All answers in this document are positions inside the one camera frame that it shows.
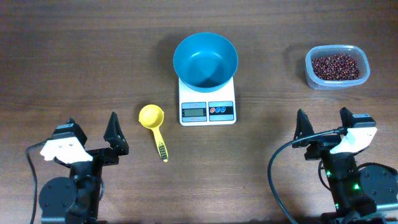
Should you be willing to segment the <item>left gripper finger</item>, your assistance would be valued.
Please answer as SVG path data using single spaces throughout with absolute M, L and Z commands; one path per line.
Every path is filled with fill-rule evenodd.
M 73 118 L 69 118 L 66 124 L 57 126 L 55 131 L 52 133 L 52 139 L 63 139 L 72 137 L 76 137 L 82 146 L 84 146 L 87 141 L 86 134 Z
M 115 112 L 111 113 L 106 131 L 103 136 L 110 147 L 116 152 L 129 152 L 129 145 L 121 130 L 118 116 Z

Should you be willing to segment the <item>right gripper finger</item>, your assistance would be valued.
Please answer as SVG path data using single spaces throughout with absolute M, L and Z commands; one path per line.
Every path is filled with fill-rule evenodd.
M 342 128 L 373 128 L 376 121 L 369 114 L 353 114 L 348 108 L 340 109 Z
M 307 136 L 312 136 L 315 134 L 307 114 L 302 109 L 299 109 L 297 111 L 296 122 L 297 123 L 294 134 L 294 140 L 301 139 Z M 311 143 L 312 143 L 311 140 L 305 139 L 303 141 L 294 143 L 292 147 L 293 148 L 307 147 L 311 145 Z

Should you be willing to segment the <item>yellow plastic measuring scoop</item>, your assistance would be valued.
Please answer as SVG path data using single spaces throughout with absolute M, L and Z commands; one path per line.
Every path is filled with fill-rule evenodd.
M 139 112 L 139 122 L 143 127 L 150 129 L 154 135 L 154 141 L 160 158 L 168 162 L 169 154 L 165 141 L 160 133 L 160 126 L 164 121 L 164 112 L 157 105 L 146 105 Z

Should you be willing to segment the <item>red adzuki beans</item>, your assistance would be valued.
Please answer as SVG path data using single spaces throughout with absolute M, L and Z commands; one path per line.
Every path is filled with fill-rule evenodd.
M 314 58 L 311 60 L 314 74 L 321 80 L 346 81 L 359 78 L 357 62 L 345 54 Z

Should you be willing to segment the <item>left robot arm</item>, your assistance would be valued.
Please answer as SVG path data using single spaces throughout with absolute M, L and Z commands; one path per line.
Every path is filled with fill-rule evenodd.
M 102 169 L 119 164 L 129 154 L 129 145 L 118 116 L 111 113 L 103 136 L 109 147 L 86 150 L 87 136 L 79 124 L 69 119 L 59 125 L 46 141 L 40 155 L 70 170 L 68 177 L 48 181 L 39 194 L 42 223 L 96 223 L 104 195 Z

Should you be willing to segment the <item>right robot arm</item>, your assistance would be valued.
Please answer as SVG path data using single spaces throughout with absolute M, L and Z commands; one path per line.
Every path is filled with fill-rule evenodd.
M 342 125 L 332 134 L 316 136 L 308 116 L 297 112 L 294 148 L 306 147 L 306 160 L 318 160 L 323 185 L 330 191 L 335 212 L 321 215 L 322 223 L 385 223 L 384 212 L 397 210 L 397 169 L 355 157 L 367 149 L 377 128 L 368 114 L 340 109 Z

